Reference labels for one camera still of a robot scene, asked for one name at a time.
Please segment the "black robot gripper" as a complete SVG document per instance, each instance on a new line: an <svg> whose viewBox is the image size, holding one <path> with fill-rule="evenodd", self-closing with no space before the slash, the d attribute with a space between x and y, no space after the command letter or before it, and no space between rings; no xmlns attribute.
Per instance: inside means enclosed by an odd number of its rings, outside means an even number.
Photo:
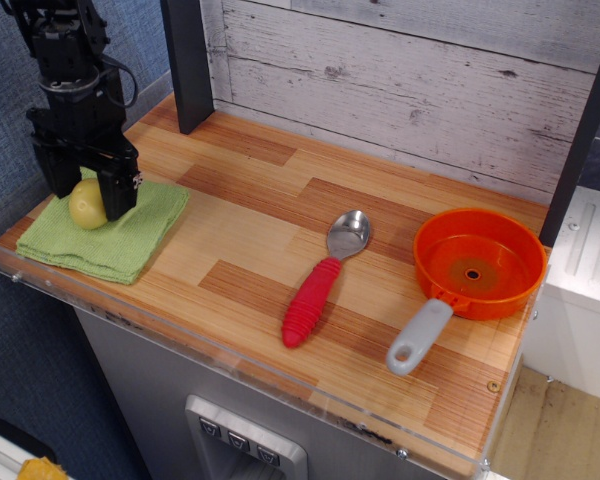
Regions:
<svg viewBox="0 0 600 480"><path fill-rule="evenodd" d="M108 221L117 221L136 207L143 181L138 152L122 134L126 110L118 69L91 69L84 78L40 77L47 108L32 108L32 144L51 191L70 195L82 180L80 167L98 171Z"/></svg>

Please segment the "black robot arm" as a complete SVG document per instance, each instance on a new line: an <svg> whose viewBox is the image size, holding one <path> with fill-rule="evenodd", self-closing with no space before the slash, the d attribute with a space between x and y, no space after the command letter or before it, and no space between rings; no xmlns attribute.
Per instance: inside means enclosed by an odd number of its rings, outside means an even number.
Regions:
<svg viewBox="0 0 600 480"><path fill-rule="evenodd" d="M39 68L45 109L31 108L32 145L51 191L69 195L82 169L96 174L108 220L135 207L142 175L122 128L137 101L124 97L127 68L104 52L107 23L90 1L5 1Z"/></svg>

